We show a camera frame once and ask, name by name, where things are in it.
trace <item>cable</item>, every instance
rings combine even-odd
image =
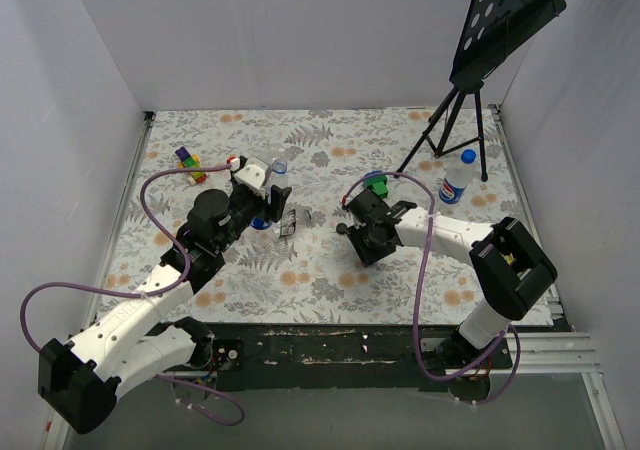
[[[235,427],[236,425],[240,425],[244,421],[244,418],[246,415],[244,407],[238,400],[236,400],[231,395],[219,392],[218,390],[209,388],[206,385],[198,385],[197,383],[186,382],[184,380],[179,380],[177,378],[169,377],[166,375],[156,375],[155,378],[157,378],[158,380],[164,380],[165,382],[171,382],[176,385],[184,385],[185,387],[195,388],[197,390],[202,390],[204,392],[211,393],[212,395],[216,395],[226,400],[227,402],[230,402],[233,405],[235,405],[236,408],[240,411],[240,417],[236,420],[224,420],[200,405],[195,405],[186,400],[178,399],[178,401],[181,404],[185,405],[190,410],[195,410],[196,412],[201,413],[202,415],[210,418],[211,420],[213,420],[216,423],[219,423],[220,425],[224,425],[225,427]]]
[[[217,167],[199,168],[198,171],[199,172],[205,172],[205,173],[211,173],[211,172],[220,172],[220,171],[223,171],[223,170],[227,170],[229,168],[231,168],[231,165],[227,164],[227,165],[219,165]],[[187,275],[189,275],[189,269],[191,268],[191,261],[189,259],[189,256],[187,255],[187,251],[182,246],[182,244],[171,234],[171,232],[169,232],[169,230],[167,230],[158,221],[158,219],[153,215],[153,213],[149,209],[149,206],[147,205],[147,201],[146,201],[146,198],[145,198],[145,193],[147,191],[147,187],[153,181],[157,180],[160,177],[164,177],[165,175],[173,175],[175,173],[193,173],[193,168],[172,168],[170,170],[164,170],[162,172],[158,172],[155,175],[152,175],[151,177],[149,177],[142,184],[142,188],[140,188],[140,205],[142,206],[142,210],[144,210],[144,212],[147,214],[149,219],[178,248],[178,250],[182,254],[182,256],[184,258],[184,262],[185,262],[184,270],[182,271],[182,273],[180,274],[180,277],[178,277],[178,279],[175,282],[173,282],[171,285],[168,285],[168,286],[166,286],[164,288],[160,288],[158,290],[154,290],[152,292],[148,292],[146,294],[147,297],[155,297],[157,295],[162,295],[163,293],[166,293],[166,292],[168,292],[170,290],[173,290],[174,288],[176,288],[178,285],[180,285],[187,278]],[[45,290],[47,288],[53,288],[53,287],[71,288],[71,289],[74,289],[74,290],[81,290],[83,292],[97,293],[99,295],[106,295],[108,297],[143,298],[143,295],[141,295],[140,293],[116,292],[116,291],[113,291],[113,290],[106,290],[106,289],[103,289],[103,288],[91,287],[89,285],[81,285],[79,283],[49,282],[49,283],[43,283],[42,285],[38,285],[36,288],[31,290],[27,294],[26,297],[24,297],[24,300],[22,301],[22,305],[20,305],[20,327],[22,328],[22,333],[24,334],[24,338],[27,340],[29,345],[31,345],[31,347],[36,352],[40,352],[40,347],[38,346],[38,344],[35,342],[35,340],[31,336],[31,332],[29,332],[29,328],[27,327],[27,305],[29,304],[29,301],[33,298],[33,296],[35,294],[37,294],[37,293],[39,293],[42,290]]]
[[[423,289],[423,286],[424,286],[424,276],[425,276],[425,272],[426,272],[426,269],[427,269],[427,261],[429,259],[429,252],[431,251],[431,240],[432,240],[432,235],[433,235],[433,217],[432,217],[432,215],[433,215],[433,212],[435,210],[436,199],[435,199],[435,196],[433,195],[433,193],[431,192],[431,190],[429,190],[429,188],[427,188],[427,186],[424,183],[422,183],[417,178],[412,177],[411,175],[407,175],[407,174],[401,173],[401,172],[381,172],[378,175],[389,175],[389,176],[393,176],[393,177],[406,178],[407,180],[412,181],[413,183],[418,185],[420,188],[422,188],[427,193],[429,198],[431,199],[431,202],[429,204],[429,212],[428,212],[430,216],[429,216],[429,223],[428,223],[428,226],[427,226],[427,239],[426,239],[426,242],[424,244],[424,252],[422,254],[422,262],[420,263],[420,270],[419,270],[420,274],[418,275],[418,283],[416,285],[416,299],[415,299],[415,303],[414,303],[414,306],[413,306],[413,323],[412,323],[413,347],[414,347],[414,353],[415,353],[415,357],[416,357],[416,363],[418,364],[418,368],[420,368],[420,371],[423,373],[423,375],[425,377],[427,377],[429,380],[432,380],[434,382],[448,382],[448,381],[451,381],[454,378],[457,378],[457,377],[463,375],[467,371],[472,370],[477,365],[481,364],[489,355],[491,355],[493,353],[493,351],[498,347],[498,345],[500,345],[500,342],[504,338],[505,332],[504,331],[500,332],[500,334],[491,342],[491,344],[486,348],[486,350],[484,352],[482,352],[482,354],[480,356],[478,356],[478,358],[476,358],[473,362],[471,362],[469,365],[461,368],[460,370],[458,370],[458,371],[456,371],[456,372],[454,372],[454,373],[452,373],[450,375],[444,375],[444,376],[433,375],[432,373],[429,372],[429,370],[427,370],[427,367],[424,365],[424,362],[422,361],[422,349],[420,348],[420,322],[419,322],[419,320],[420,320],[420,300],[422,298],[422,289]],[[351,195],[351,192],[353,192],[353,190],[360,183],[364,182],[366,179],[367,179],[367,177],[361,178],[356,183],[354,183],[351,186],[351,188],[349,188],[349,190],[344,195],[344,197],[342,197],[342,204],[343,205],[346,204],[347,198],[349,198],[349,195]],[[492,402],[497,397],[502,395],[502,393],[504,393],[504,391],[509,387],[509,385],[511,385],[511,382],[513,381],[513,377],[515,376],[515,372],[517,371],[518,365],[520,363],[520,353],[521,353],[520,340],[517,337],[517,332],[516,332],[515,328],[512,325],[509,325],[509,328],[511,329],[512,332],[514,332],[514,336],[516,337],[516,347],[517,347],[516,361],[515,361],[515,363],[513,365],[513,370],[511,372],[511,375],[507,379],[507,382],[505,383],[505,385],[498,392],[496,392],[496,394],[494,396],[483,400],[482,401],[483,403]]]

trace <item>wall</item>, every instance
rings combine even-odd
[[[470,0],[82,1],[140,106],[158,110],[436,105]],[[502,102],[525,51],[485,103]]]
[[[0,21],[0,446],[33,449],[50,410],[20,302],[46,281],[93,283],[143,115],[80,0],[0,0]],[[36,340],[77,332],[87,302],[34,299]]]
[[[591,332],[629,448],[640,448],[640,0],[567,0],[503,106],[514,160],[571,322]]]

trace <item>toy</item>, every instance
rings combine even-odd
[[[374,170],[367,173],[364,178],[366,180],[362,184],[364,188],[368,188],[380,198],[387,198],[389,195],[389,189],[387,188],[387,177],[385,175],[378,175],[382,173],[381,170]]]
[[[176,156],[180,159],[180,163],[178,167],[180,168],[199,168],[200,160],[197,155],[191,155],[186,148],[180,147],[175,151]],[[203,183],[207,179],[207,174],[202,172],[193,172],[190,173],[191,178],[196,183]]]

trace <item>table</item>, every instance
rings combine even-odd
[[[399,248],[369,268],[362,268],[348,239],[335,232],[349,218],[339,200],[350,185],[372,170],[395,170],[431,114],[427,108],[366,110],[252,110],[158,112],[144,159],[137,174],[112,259],[107,288],[132,290],[144,280],[169,248],[168,239],[145,217],[138,200],[143,181],[177,165],[173,152],[185,146],[204,165],[225,162],[230,155],[251,155],[274,144],[284,144],[293,188],[288,208],[295,208],[294,236],[277,239],[271,230],[248,229],[225,253],[227,265],[186,305],[168,318],[184,316],[205,322],[407,324],[421,251]],[[500,135],[484,113],[489,181],[469,185],[460,204],[437,209],[455,218],[497,222],[506,215],[526,220],[517,195]],[[439,138],[443,124],[434,131]],[[449,145],[476,132],[475,111],[463,110]],[[425,145],[407,172],[437,190],[453,153],[434,159]],[[230,190],[228,173],[210,175],[202,185],[191,185],[186,175],[156,181],[148,192],[151,209],[176,231],[193,199],[208,188]],[[408,181],[391,181],[388,202],[427,197]],[[458,324],[482,299],[474,272],[439,254],[430,256],[420,321]],[[102,297],[98,315],[118,299]],[[551,325],[546,302],[540,301],[522,321]]]

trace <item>purple cable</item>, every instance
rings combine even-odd
[[[220,165],[217,167],[199,168],[198,171],[205,172],[205,173],[221,172],[229,168],[231,168],[231,165]],[[169,232],[169,230],[167,230],[153,215],[153,213],[149,209],[149,206],[147,205],[147,201],[145,198],[147,187],[153,181],[157,180],[160,177],[164,177],[165,175],[173,175],[174,173],[193,173],[193,168],[172,168],[170,170],[164,170],[162,172],[158,172],[155,175],[152,175],[151,177],[149,177],[142,184],[142,188],[140,188],[140,206],[142,207],[142,210],[144,210],[144,212],[147,214],[149,219],[160,229],[162,233],[164,233],[167,236],[167,238],[169,238],[169,240],[171,240],[171,242],[178,248],[178,250],[180,250],[180,253],[182,253],[182,257],[184,258],[184,261],[185,261],[185,266],[184,266],[184,270],[180,274],[180,277],[175,282],[173,282],[171,285],[168,285],[164,288],[160,288],[152,292],[147,292],[146,294],[147,297],[155,297],[157,295],[162,295],[163,293],[173,290],[187,278],[187,275],[189,275],[189,269],[191,268],[191,261],[189,260],[187,251],[180,244],[180,242],[178,242],[178,240],[171,234],[171,232]],[[42,285],[38,285],[36,288],[31,290],[29,293],[27,293],[27,296],[24,297],[24,300],[22,301],[22,305],[20,305],[20,327],[22,328],[22,333],[24,334],[24,338],[26,338],[29,345],[31,345],[31,347],[36,352],[40,352],[40,347],[31,336],[31,333],[29,332],[29,328],[27,327],[27,305],[29,304],[29,301],[33,298],[33,296],[36,293],[41,292],[42,290],[45,290],[47,288],[53,288],[53,287],[71,288],[74,290],[81,290],[83,292],[106,295],[108,297],[143,298],[143,295],[141,295],[140,293],[115,292],[113,290],[105,290],[103,288],[91,287],[89,285],[81,285],[79,283],[49,282],[49,283],[43,283]]]
[[[433,211],[435,210],[435,206],[436,206],[435,196],[433,195],[431,190],[429,190],[427,186],[424,183],[422,183],[420,180],[412,177],[411,175],[406,175],[401,172],[381,172],[381,173],[378,173],[377,175],[390,175],[394,177],[402,177],[402,178],[411,180],[413,183],[415,183],[420,188],[422,188],[425,192],[427,192],[427,195],[429,195],[429,198],[431,199],[431,203],[429,204],[429,215],[433,215]],[[345,196],[342,197],[343,205],[346,203],[347,198],[349,198],[349,195],[351,195],[351,192],[353,192],[353,190],[360,183],[367,180],[367,178],[368,177],[361,178],[356,183],[354,183],[351,186],[351,188],[349,188]],[[491,342],[491,344],[487,347],[487,349],[484,352],[482,352],[482,354],[478,358],[476,358],[473,362],[471,362],[466,367],[463,367],[460,370],[450,375],[444,375],[444,376],[433,375],[432,373],[429,372],[429,370],[427,370],[427,367],[425,367],[424,362],[422,361],[422,349],[420,348],[420,321],[419,320],[420,320],[420,300],[422,298],[422,288],[424,286],[424,275],[427,269],[427,261],[429,260],[429,252],[431,251],[432,235],[433,235],[433,218],[429,218],[429,223],[427,226],[427,240],[424,244],[424,252],[422,254],[422,262],[420,264],[420,274],[418,276],[418,283],[416,288],[416,299],[413,305],[413,323],[412,323],[413,347],[414,347],[416,362],[418,363],[418,368],[420,368],[420,371],[424,374],[424,376],[434,382],[448,382],[453,380],[454,378],[457,378],[463,375],[464,373],[477,367],[478,365],[480,365],[489,355],[491,355],[491,353],[498,347],[498,345],[500,345],[500,342],[504,338],[505,332],[504,331],[500,332],[500,334],[498,334],[498,336],[493,340],[493,342]],[[515,328],[512,327],[511,325],[509,327],[514,332],[514,336],[516,337],[516,346],[517,346],[516,362],[514,363],[511,374],[509,375],[509,378],[507,379],[504,386],[498,392],[496,392],[494,396],[489,397],[486,400],[483,400],[484,403],[489,403],[495,400],[495,398],[502,395],[502,393],[504,393],[504,391],[508,388],[508,386],[511,385],[511,382],[513,381],[513,377],[515,376],[516,370],[518,369],[518,365],[520,363],[520,353],[521,353],[520,340],[517,336]]]
[[[216,423],[219,423],[220,425],[224,425],[226,427],[235,427],[236,425],[240,425],[244,421],[244,417],[245,417],[244,407],[242,406],[242,404],[238,400],[236,400],[231,395],[219,392],[218,390],[214,390],[213,388],[209,388],[206,385],[198,385],[197,383],[185,382],[184,380],[178,380],[177,378],[168,377],[166,375],[156,375],[156,378],[158,380],[164,380],[165,382],[171,382],[171,383],[174,383],[176,385],[184,385],[185,387],[191,387],[191,388],[195,388],[197,390],[202,390],[204,392],[208,392],[208,393],[211,393],[213,395],[217,395],[218,397],[223,398],[226,401],[233,403],[236,406],[236,408],[240,411],[240,418],[238,418],[237,420],[223,420],[222,418],[218,417],[217,415],[215,415],[214,413],[210,412],[206,408],[201,407],[200,405],[192,404],[190,402],[187,402],[187,401],[184,401],[182,399],[179,399],[180,403],[182,403],[183,405],[185,405],[187,407],[189,405],[191,405],[191,408],[193,410],[205,415],[206,417],[209,417],[211,420],[213,420]]]

